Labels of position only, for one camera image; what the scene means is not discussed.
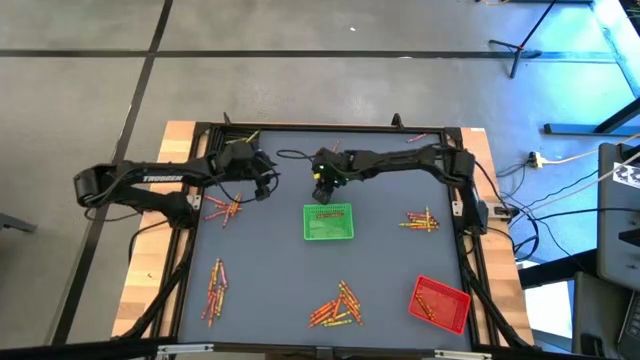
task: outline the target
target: red plastic basket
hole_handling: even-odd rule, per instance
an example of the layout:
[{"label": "red plastic basket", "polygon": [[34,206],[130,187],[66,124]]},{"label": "red plastic basket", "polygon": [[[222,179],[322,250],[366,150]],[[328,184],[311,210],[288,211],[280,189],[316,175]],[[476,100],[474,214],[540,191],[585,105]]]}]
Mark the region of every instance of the red plastic basket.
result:
[{"label": "red plastic basket", "polygon": [[[433,311],[433,320],[427,317],[416,301],[418,293]],[[429,279],[424,275],[419,275],[409,302],[409,314],[461,335],[464,331],[470,304],[471,297],[467,293]]]}]

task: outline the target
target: gray floor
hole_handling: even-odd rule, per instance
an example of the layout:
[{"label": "gray floor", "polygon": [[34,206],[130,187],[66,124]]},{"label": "gray floor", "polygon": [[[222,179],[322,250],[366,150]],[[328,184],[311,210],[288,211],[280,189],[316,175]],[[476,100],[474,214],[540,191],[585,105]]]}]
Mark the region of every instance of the gray floor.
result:
[{"label": "gray floor", "polygon": [[[615,5],[598,3],[610,2]],[[161,8],[161,0],[3,1],[0,48],[146,49]],[[471,0],[182,0],[174,4],[161,48],[488,50],[489,38],[522,39],[544,8]],[[558,6],[531,45],[608,51],[600,27],[624,26],[607,21],[589,7]],[[109,160],[141,64],[0,59],[0,211],[40,226],[34,235],[0,232],[0,347],[45,341],[86,226],[71,178]],[[540,127],[597,123],[634,98],[616,64],[527,62],[515,80],[505,75],[509,66],[493,60],[159,59],[127,158],[155,160],[167,120],[220,120],[227,111],[238,121],[386,124],[399,112],[408,124],[487,128],[500,169],[532,150],[554,159],[596,147],[607,139],[548,137]],[[595,168],[592,156],[529,171],[517,198],[539,198]],[[515,180],[505,179],[503,188]],[[544,211],[595,205],[593,188]],[[570,252],[595,245],[593,214],[549,225]],[[529,236],[528,226],[517,225],[514,237]],[[136,227],[136,219],[105,227],[72,341],[108,338],[126,274],[126,243]],[[544,234],[536,256],[563,254]]]}]

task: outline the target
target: white cord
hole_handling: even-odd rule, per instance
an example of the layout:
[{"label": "white cord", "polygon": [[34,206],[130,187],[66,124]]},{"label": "white cord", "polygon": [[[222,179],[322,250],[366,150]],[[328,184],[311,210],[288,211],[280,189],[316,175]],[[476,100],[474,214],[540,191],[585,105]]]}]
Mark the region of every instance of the white cord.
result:
[{"label": "white cord", "polygon": [[[626,139],[624,139],[622,141],[618,141],[617,143],[615,143],[615,145],[627,143],[627,142],[629,142],[629,141],[631,141],[631,140],[633,140],[633,139],[635,139],[637,137],[640,137],[640,133],[639,134],[635,134],[635,135],[633,135],[631,137],[628,137],[628,138],[626,138]],[[541,165],[545,165],[545,164],[551,164],[551,165],[564,164],[564,163],[568,163],[569,161],[577,160],[577,159],[580,159],[580,158],[585,157],[587,155],[591,155],[596,151],[598,151],[598,149],[593,149],[593,150],[587,151],[584,154],[574,155],[574,156],[568,157],[566,159],[561,159],[561,160],[547,160],[547,159],[545,159],[545,158],[543,158],[541,156],[539,161],[540,161]]]},{"label": "white cord", "polygon": [[608,178],[609,176],[611,176],[611,175],[612,175],[616,170],[618,170],[618,168],[619,168],[619,167],[629,164],[630,162],[632,162],[633,160],[637,159],[638,157],[640,157],[640,152],[636,153],[635,155],[633,155],[632,157],[630,157],[627,161],[623,162],[622,164],[620,164],[620,165],[618,165],[618,166],[614,166],[614,168],[613,168],[611,171],[609,171],[608,173],[606,173],[606,174],[602,175],[602,176],[601,176],[601,177],[599,177],[596,181],[591,182],[591,183],[589,183],[589,184],[587,184],[587,185],[585,185],[585,186],[581,187],[580,189],[578,189],[578,190],[576,190],[576,191],[574,191],[574,192],[571,192],[571,193],[569,193],[569,194],[567,194],[567,195],[561,196],[561,197],[559,197],[559,198],[557,198],[557,199],[553,199],[553,200],[548,201],[548,202],[546,202],[546,203],[542,203],[542,204],[540,204],[540,205],[538,205],[538,206],[534,207],[533,209],[531,209],[531,211],[530,211],[529,213],[533,213],[535,210],[538,210],[538,209],[540,209],[540,208],[542,208],[542,207],[545,207],[545,206],[547,206],[547,205],[553,204],[553,203],[558,202],[558,201],[560,201],[560,200],[566,199],[566,198],[568,198],[569,196],[573,196],[573,195],[575,195],[575,194],[577,194],[577,193],[579,193],[579,192],[581,192],[581,191],[585,190],[586,188],[588,188],[588,187],[590,187],[590,186],[592,186],[592,185],[595,185],[595,184],[599,183],[600,181],[602,181],[602,180],[604,180],[604,179]]}]

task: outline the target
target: green basket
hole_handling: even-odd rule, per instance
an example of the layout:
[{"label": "green basket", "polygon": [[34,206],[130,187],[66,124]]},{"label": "green basket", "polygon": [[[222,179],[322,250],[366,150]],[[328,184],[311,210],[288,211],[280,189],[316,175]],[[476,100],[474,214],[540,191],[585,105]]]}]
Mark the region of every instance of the green basket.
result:
[{"label": "green basket", "polygon": [[[351,204],[305,205],[303,212],[305,240],[353,239]],[[331,216],[336,213],[342,216]]]}]

